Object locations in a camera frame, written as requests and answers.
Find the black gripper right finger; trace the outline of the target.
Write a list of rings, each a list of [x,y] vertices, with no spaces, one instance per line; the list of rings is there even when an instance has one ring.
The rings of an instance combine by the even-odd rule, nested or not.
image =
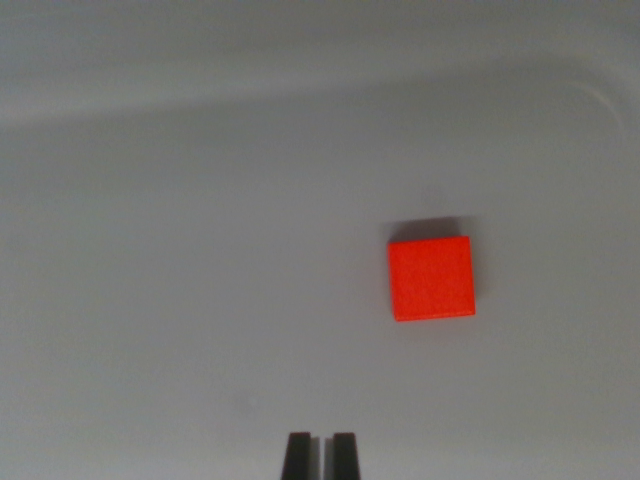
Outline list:
[[[334,433],[325,440],[324,479],[361,479],[357,440],[353,432]]]

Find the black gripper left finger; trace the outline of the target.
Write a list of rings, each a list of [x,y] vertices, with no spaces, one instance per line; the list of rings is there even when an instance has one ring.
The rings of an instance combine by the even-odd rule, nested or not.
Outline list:
[[[310,432],[289,434],[281,480],[318,480],[320,478],[319,438]]]

